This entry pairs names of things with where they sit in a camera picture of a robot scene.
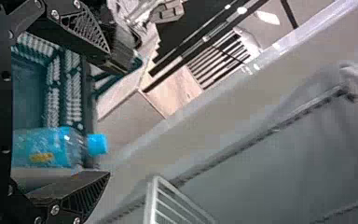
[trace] metal grille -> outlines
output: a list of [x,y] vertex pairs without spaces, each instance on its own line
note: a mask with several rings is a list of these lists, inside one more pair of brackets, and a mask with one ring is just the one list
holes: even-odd
[[149,183],[144,224],[209,224],[215,220],[160,176]]
[[187,67],[201,87],[207,90],[246,63],[249,57],[248,50],[241,43],[241,37],[229,32],[191,60]]

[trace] bottle label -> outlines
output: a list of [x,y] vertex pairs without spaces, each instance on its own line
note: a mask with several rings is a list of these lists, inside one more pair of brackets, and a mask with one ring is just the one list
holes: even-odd
[[52,153],[38,153],[30,156],[31,162],[49,162],[54,160]]

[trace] blue beverage bottle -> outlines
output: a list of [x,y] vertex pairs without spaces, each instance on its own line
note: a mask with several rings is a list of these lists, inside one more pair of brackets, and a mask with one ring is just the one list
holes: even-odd
[[82,165],[86,153],[92,157],[107,153],[104,135],[90,134],[86,140],[70,127],[15,131],[12,166],[73,168]]

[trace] white wire basket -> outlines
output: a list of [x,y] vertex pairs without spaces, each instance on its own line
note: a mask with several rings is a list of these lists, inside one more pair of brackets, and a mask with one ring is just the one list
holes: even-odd
[[112,224],[215,224],[201,209],[161,176],[148,182],[146,195],[111,217]]

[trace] black metal bracket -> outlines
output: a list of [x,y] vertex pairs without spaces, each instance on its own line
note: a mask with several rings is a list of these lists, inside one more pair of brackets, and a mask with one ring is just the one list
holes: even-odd
[[8,14],[10,20],[10,45],[15,45],[17,37],[42,16],[45,10],[46,7],[43,1],[27,0]]

